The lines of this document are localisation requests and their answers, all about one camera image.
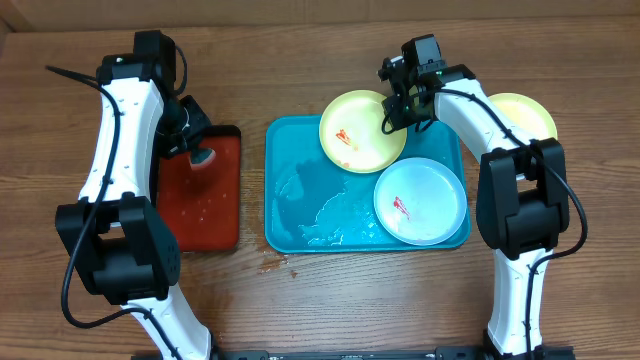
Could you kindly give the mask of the dark blue sponge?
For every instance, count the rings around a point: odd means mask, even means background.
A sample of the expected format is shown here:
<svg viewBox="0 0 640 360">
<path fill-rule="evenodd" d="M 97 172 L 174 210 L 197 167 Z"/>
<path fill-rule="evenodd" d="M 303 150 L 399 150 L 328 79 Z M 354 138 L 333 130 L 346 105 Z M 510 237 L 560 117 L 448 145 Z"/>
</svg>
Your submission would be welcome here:
<svg viewBox="0 0 640 360">
<path fill-rule="evenodd" d="M 216 157 L 216 152 L 211 148 L 196 148 L 189 155 L 190 168 L 193 171 L 205 169 Z"/>
</svg>

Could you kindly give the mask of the green plate back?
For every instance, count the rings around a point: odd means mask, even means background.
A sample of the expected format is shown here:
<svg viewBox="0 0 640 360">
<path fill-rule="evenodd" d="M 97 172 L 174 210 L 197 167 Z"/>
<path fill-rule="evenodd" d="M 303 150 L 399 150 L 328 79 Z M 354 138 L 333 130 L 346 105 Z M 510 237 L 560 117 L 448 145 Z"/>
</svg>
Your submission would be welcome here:
<svg viewBox="0 0 640 360">
<path fill-rule="evenodd" d="M 353 173 L 373 173 L 391 165 L 402 153 L 407 130 L 382 132 L 385 96 L 354 90 L 336 97 L 323 111 L 319 139 L 327 157 Z"/>
</svg>

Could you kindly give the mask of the green plate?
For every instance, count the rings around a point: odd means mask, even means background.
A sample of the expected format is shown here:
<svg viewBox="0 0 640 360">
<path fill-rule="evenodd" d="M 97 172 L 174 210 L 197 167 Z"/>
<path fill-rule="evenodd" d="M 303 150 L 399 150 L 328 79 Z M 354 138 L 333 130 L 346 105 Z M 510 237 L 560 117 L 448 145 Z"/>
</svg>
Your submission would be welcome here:
<svg viewBox="0 0 640 360">
<path fill-rule="evenodd" d="M 558 139 L 552 116 L 536 100 L 517 93 L 498 93 L 491 95 L 489 100 L 503 114 L 509 125 L 526 131 L 534 139 Z"/>
<path fill-rule="evenodd" d="M 354 90 L 336 97 L 323 111 L 319 139 L 327 157 L 353 173 L 373 173 L 391 165 L 402 153 L 407 130 L 382 132 L 385 96 Z"/>
</svg>

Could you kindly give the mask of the light blue plate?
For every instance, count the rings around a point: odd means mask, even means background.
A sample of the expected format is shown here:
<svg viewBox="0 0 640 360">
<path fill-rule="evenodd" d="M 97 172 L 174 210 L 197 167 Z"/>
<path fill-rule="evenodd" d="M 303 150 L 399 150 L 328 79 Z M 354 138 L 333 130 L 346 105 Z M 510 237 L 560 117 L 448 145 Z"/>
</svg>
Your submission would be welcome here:
<svg viewBox="0 0 640 360">
<path fill-rule="evenodd" d="M 415 246 L 448 240 L 467 215 L 467 196 L 458 177 L 445 165 L 421 157 L 384 170 L 374 187 L 373 205 L 390 235 Z"/>
</svg>

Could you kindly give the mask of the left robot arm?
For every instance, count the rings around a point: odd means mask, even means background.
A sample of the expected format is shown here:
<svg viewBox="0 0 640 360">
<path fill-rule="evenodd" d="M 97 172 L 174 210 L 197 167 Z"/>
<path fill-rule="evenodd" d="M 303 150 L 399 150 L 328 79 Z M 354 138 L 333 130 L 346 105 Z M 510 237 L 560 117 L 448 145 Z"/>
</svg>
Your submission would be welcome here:
<svg viewBox="0 0 640 360">
<path fill-rule="evenodd" d="M 183 51 L 159 30 L 140 31 L 127 54 L 107 55 L 95 75 L 53 73 L 100 93 L 91 169 L 76 202 L 58 206 L 55 228 L 69 254 L 61 311 L 91 329 L 131 315 L 163 359 L 213 359 L 215 341 L 178 280 L 181 251 L 156 208 L 159 161 L 187 153 L 198 166 L 211 122 L 176 77 Z"/>
</svg>

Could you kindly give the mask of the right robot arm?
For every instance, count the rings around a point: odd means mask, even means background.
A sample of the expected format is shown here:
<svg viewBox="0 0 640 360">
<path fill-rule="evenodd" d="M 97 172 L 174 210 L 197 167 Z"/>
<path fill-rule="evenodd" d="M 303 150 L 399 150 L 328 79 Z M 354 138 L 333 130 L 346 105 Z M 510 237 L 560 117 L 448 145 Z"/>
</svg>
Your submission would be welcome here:
<svg viewBox="0 0 640 360">
<path fill-rule="evenodd" d="M 481 359 L 572 359 L 570 346 L 543 343 L 539 328 L 547 262 L 569 225 L 564 150 L 511 121 L 463 64 L 450 66 L 434 35 L 384 59 L 378 76 L 384 134 L 420 123 L 447 125 L 480 165 L 476 224 L 494 252 L 494 296 Z"/>
</svg>

